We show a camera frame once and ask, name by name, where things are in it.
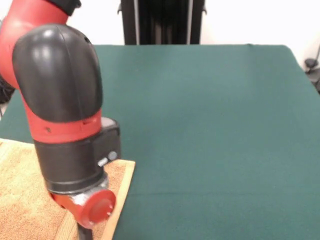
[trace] green table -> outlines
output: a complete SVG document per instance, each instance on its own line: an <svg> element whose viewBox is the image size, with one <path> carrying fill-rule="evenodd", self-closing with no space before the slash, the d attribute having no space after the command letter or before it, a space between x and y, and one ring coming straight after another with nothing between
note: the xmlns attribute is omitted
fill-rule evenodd
<svg viewBox="0 0 320 240"><path fill-rule="evenodd" d="M136 161L115 240L320 239L320 100L284 46L97 46ZM15 94L0 137L31 142Z"/></svg>

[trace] red cap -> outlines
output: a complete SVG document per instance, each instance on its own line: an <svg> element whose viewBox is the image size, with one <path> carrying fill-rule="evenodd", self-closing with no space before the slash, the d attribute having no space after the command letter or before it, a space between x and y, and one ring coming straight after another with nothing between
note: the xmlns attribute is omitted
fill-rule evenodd
<svg viewBox="0 0 320 240"><path fill-rule="evenodd" d="M97 191L90 196L84 205L78 205L75 219L84 228L92 229L95 224L101 223L111 216L115 205L116 195L112 191L108 189Z"/></svg>

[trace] white wall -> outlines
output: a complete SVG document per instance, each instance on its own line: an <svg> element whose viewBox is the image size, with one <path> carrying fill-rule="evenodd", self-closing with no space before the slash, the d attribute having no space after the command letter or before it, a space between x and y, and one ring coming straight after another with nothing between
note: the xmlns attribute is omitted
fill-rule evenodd
<svg viewBox="0 0 320 240"><path fill-rule="evenodd" d="M0 0L0 18L11 1ZM123 45L122 16L117 15L120 0L81 2L68 24L94 44ZM302 67L320 44L319 0L206 0L206 8L201 44L287 45Z"/></svg>

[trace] small black knob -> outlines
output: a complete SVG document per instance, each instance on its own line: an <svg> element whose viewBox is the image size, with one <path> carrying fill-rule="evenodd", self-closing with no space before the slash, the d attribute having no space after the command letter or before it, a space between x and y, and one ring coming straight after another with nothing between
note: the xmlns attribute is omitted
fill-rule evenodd
<svg viewBox="0 0 320 240"><path fill-rule="evenodd" d="M319 62L316 59L313 58L308 58L304 61L305 65L309 68L309 69L313 69L316 66L318 66Z"/></svg>

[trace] red robot arm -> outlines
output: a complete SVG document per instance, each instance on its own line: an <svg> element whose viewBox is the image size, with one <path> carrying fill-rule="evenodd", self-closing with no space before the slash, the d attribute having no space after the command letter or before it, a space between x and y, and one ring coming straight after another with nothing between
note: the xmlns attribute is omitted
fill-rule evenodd
<svg viewBox="0 0 320 240"><path fill-rule="evenodd" d="M80 5L13 0L0 28L0 75L21 93L48 192L91 229L116 204L104 164L120 157L121 142L118 123L101 115L94 46L66 25Z"/></svg>

